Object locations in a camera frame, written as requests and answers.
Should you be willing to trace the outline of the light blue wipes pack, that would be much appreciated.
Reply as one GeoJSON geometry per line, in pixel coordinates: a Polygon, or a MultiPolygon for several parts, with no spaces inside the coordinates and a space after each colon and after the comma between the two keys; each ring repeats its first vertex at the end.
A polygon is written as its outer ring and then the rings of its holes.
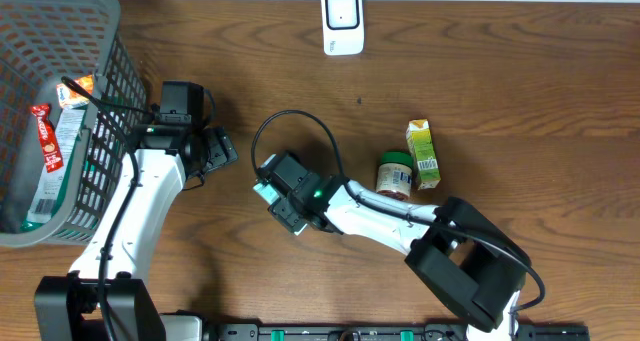
{"type": "Polygon", "coordinates": [[[307,223],[274,186],[260,181],[254,185],[253,190],[269,205],[268,212],[271,216],[288,232],[298,236],[306,228],[307,223]]]}

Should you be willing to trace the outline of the green lid spread jar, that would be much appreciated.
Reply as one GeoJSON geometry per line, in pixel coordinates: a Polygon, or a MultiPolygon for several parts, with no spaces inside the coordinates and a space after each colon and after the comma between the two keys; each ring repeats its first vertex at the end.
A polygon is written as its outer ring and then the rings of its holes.
{"type": "Polygon", "coordinates": [[[378,194],[405,201],[410,197],[413,159],[400,151],[385,152],[379,162],[376,189],[378,194]]]}

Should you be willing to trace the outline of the green yellow juice carton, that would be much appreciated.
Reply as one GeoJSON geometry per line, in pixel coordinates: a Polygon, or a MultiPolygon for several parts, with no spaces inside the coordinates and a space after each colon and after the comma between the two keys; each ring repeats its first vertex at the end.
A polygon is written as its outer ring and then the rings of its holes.
{"type": "Polygon", "coordinates": [[[416,188],[434,189],[440,182],[441,175],[428,120],[411,120],[406,131],[406,141],[414,160],[416,188]]]}

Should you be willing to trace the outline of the green 3M gloves package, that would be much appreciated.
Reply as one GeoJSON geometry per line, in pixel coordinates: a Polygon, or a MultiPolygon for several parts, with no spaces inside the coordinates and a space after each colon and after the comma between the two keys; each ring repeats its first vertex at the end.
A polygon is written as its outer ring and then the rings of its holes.
{"type": "Polygon", "coordinates": [[[53,173],[48,173],[43,166],[35,196],[21,225],[22,231],[32,231],[46,224],[59,208],[63,181],[84,113],[85,111],[80,109],[63,109],[57,125],[52,125],[62,152],[64,166],[53,173]]]}

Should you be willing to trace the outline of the orange Kleenex tissue pack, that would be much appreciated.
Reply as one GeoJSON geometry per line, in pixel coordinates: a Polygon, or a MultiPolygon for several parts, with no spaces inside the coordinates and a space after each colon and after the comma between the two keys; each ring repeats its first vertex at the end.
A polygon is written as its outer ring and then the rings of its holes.
{"type": "MultiPolygon", "coordinates": [[[[75,82],[89,94],[93,92],[94,83],[91,75],[75,79],[75,82]]],[[[62,109],[78,109],[89,104],[89,100],[86,97],[73,91],[63,83],[56,85],[56,95],[59,106],[62,109]]]]}

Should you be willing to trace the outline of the red snack bar wrapper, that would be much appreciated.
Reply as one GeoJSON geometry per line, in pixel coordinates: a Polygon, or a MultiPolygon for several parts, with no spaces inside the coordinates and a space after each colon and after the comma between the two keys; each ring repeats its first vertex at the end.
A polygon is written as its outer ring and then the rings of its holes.
{"type": "Polygon", "coordinates": [[[54,128],[49,120],[51,106],[49,104],[34,105],[30,108],[30,111],[36,118],[44,167],[48,173],[53,173],[64,166],[64,161],[54,128]]]}

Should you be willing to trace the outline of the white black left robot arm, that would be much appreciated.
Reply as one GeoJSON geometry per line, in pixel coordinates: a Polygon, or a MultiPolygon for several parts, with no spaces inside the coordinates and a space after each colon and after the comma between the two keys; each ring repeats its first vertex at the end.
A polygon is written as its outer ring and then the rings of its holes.
{"type": "Polygon", "coordinates": [[[234,162],[221,127],[134,127],[117,187],[98,229],[65,276],[42,278],[34,297],[44,340],[207,340],[205,320],[160,314],[145,282],[168,210],[188,179],[234,162]]]}

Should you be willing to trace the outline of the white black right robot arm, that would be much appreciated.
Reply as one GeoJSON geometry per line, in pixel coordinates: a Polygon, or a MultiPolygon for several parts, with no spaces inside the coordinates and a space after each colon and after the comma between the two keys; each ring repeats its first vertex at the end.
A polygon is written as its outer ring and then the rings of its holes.
{"type": "Polygon", "coordinates": [[[359,236],[389,247],[454,315],[471,340],[511,340],[528,255],[475,207],[450,198],[418,205],[376,194],[356,181],[308,172],[271,177],[254,190],[289,232],[306,227],[359,236]]]}

